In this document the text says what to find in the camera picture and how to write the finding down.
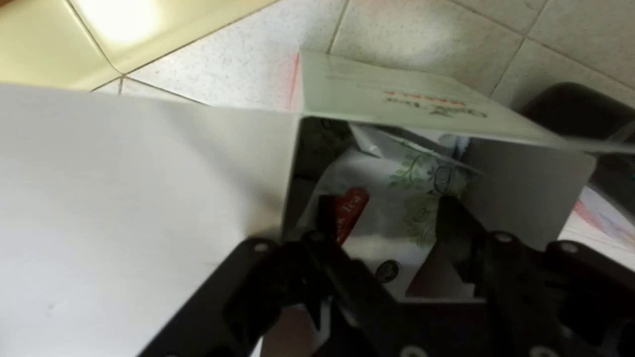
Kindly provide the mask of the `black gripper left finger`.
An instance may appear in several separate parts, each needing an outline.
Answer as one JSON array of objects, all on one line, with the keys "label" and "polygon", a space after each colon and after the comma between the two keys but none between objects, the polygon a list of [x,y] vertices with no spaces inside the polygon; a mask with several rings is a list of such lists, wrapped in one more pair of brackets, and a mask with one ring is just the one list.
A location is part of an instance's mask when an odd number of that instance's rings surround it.
[{"label": "black gripper left finger", "polygon": [[357,192],[323,194],[313,229],[281,243],[238,243],[139,357],[248,357],[285,307],[305,307],[321,329],[325,299],[331,325],[315,357],[397,357],[397,336],[381,331],[397,301],[339,245],[363,204]]}]

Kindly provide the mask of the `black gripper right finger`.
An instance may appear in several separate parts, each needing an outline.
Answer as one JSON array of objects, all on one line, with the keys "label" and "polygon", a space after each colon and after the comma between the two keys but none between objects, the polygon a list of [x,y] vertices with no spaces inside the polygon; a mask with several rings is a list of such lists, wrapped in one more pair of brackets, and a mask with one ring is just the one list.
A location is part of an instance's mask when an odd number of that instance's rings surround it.
[{"label": "black gripper right finger", "polygon": [[436,243],[484,299],[496,357],[635,357],[635,271],[623,263],[573,239],[533,249],[452,196],[438,200]]}]

